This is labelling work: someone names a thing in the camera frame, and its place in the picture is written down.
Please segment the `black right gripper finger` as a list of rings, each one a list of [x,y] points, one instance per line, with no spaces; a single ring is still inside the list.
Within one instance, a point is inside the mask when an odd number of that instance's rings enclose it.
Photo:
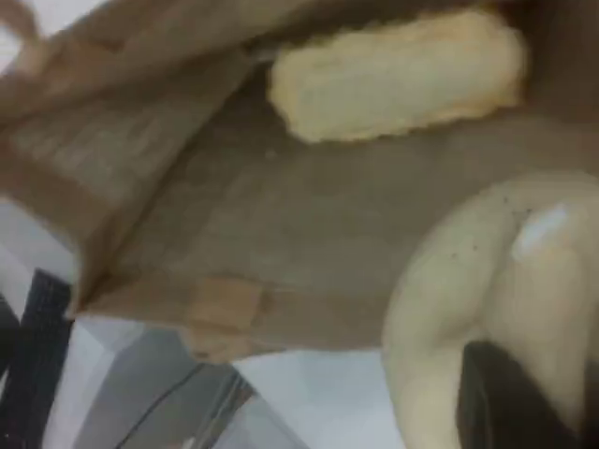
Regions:
[[[581,443],[516,360],[489,341],[473,341],[462,352],[460,446],[579,448]]]

